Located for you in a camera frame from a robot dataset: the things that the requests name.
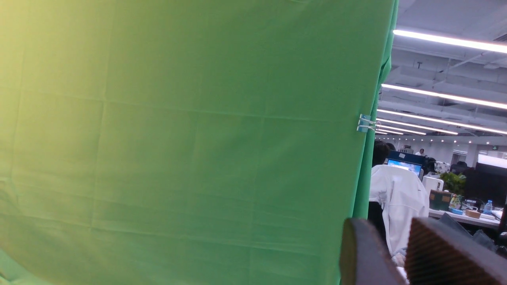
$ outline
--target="white jacket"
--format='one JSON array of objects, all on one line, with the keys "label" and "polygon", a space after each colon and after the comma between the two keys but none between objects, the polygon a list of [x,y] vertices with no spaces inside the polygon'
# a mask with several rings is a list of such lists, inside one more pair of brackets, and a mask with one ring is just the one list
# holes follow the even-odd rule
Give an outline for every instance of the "white jacket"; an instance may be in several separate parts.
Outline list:
[{"label": "white jacket", "polygon": [[387,165],[372,168],[370,202],[382,208],[387,246],[391,255],[407,247],[412,218],[428,217],[429,195],[411,171]]}]

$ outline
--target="metal clip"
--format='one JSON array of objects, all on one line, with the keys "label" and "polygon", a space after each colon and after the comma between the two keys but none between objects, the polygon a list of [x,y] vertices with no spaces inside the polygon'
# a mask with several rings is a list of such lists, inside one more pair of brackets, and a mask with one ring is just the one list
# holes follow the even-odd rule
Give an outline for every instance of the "metal clip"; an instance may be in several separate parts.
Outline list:
[{"label": "metal clip", "polygon": [[377,122],[372,121],[371,118],[372,116],[360,114],[356,130],[358,132],[368,132],[368,130],[375,131],[377,127]]}]

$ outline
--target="fluorescent light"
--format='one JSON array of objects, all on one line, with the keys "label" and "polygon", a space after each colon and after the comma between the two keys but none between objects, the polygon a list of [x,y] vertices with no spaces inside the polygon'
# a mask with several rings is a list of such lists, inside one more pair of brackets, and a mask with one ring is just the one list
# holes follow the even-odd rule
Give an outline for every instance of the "fluorescent light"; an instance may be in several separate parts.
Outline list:
[{"label": "fluorescent light", "polygon": [[404,30],[394,30],[393,33],[395,35],[400,35],[402,37],[409,37],[409,38],[420,39],[420,40],[436,42],[436,43],[442,43],[442,44],[447,44],[447,45],[507,53],[507,46],[506,45],[497,45],[497,44],[484,43],[484,42],[461,40],[461,39],[441,37],[438,35],[431,35],[431,34],[404,31]]},{"label": "fluorescent light", "polygon": [[387,132],[387,133],[394,133],[394,134],[403,134],[402,132],[395,132],[395,131],[384,130],[384,129],[378,129],[377,131]]},{"label": "fluorescent light", "polygon": [[431,121],[431,122],[436,122],[436,123],[442,123],[442,124],[446,124],[446,125],[459,126],[459,127],[469,128],[469,129],[474,129],[474,130],[479,130],[479,131],[486,131],[486,132],[507,134],[507,131],[497,130],[497,129],[490,129],[490,128],[484,128],[484,127],[476,126],[476,125],[461,124],[461,123],[456,123],[456,122],[451,122],[451,121],[445,121],[445,120],[440,120],[440,119],[434,119],[434,118],[429,118],[429,117],[410,115],[410,114],[393,112],[393,111],[387,111],[387,110],[381,110],[381,109],[378,109],[377,111],[381,112],[381,113],[387,113],[387,114],[392,114],[392,115],[397,115],[397,116],[405,116],[405,117],[409,117],[409,118],[426,120],[426,121]]},{"label": "fluorescent light", "polygon": [[507,104],[503,104],[503,103],[491,102],[491,101],[486,101],[486,100],[478,100],[478,99],[461,97],[461,96],[456,96],[456,95],[451,95],[451,94],[436,93],[436,92],[418,90],[418,89],[414,89],[414,88],[407,88],[407,87],[389,85],[389,84],[382,84],[382,87],[507,110]]},{"label": "fluorescent light", "polygon": [[395,127],[390,127],[390,126],[380,125],[379,127],[380,128],[384,128],[384,129],[391,129],[391,130],[397,130],[397,131],[402,131],[402,132],[411,132],[411,133],[414,133],[414,134],[426,135],[426,133],[423,133],[423,132],[416,132],[416,131],[411,131],[411,130],[406,130],[406,129],[400,129],[400,128],[395,128]]},{"label": "fluorescent light", "polygon": [[385,119],[379,119],[379,118],[377,118],[377,121],[379,121],[379,122],[385,122],[385,123],[391,123],[391,124],[397,124],[397,125],[402,125],[402,126],[407,126],[407,127],[425,129],[425,130],[430,130],[430,131],[435,131],[435,132],[448,133],[448,134],[453,134],[453,135],[457,135],[458,134],[457,132],[451,132],[451,131],[447,131],[447,130],[442,130],[442,129],[437,129],[437,128],[430,128],[430,127],[419,126],[419,125],[414,125],[414,124],[409,124],[409,123],[403,123],[403,122],[398,122],[398,121],[392,121],[392,120],[385,120]]}]

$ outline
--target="ceiling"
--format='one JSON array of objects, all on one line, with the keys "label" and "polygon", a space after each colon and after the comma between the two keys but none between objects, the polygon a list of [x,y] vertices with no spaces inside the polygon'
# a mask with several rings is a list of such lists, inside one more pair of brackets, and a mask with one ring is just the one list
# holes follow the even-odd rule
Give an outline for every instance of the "ceiling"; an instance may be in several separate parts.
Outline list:
[{"label": "ceiling", "polygon": [[[492,42],[507,34],[507,1],[400,0],[396,28]],[[507,54],[395,36],[392,70],[385,83],[507,103]],[[379,109],[507,130],[507,110],[387,88],[382,88],[379,98]],[[459,136],[500,136],[396,115],[378,116],[447,129]]]}]

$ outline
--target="dark hair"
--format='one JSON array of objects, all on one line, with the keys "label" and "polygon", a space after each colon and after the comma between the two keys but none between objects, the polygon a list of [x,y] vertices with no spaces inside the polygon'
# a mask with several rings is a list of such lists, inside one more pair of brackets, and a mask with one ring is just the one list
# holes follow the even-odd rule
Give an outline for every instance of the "dark hair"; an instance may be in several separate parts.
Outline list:
[{"label": "dark hair", "polygon": [[385,144],[389,147],[390,150],[396,151],[396,147],[393,144],[391,144],[390,142],[386,142]]},{"label": "dark hair", "polygon": [[390,152],[391,150],[385,142],[376,139],[373,144],[372,167],[384,164],[384,161],[389,156]]},{"label": "dark hair", "polygon": [[436,172],[435,171],[435,162],[437,162],[437,160],[433,157],[430,157],[428,158],[428,160],[426,161],[426,166],[424,167],[424,175],[430,173],[430,172]]}]

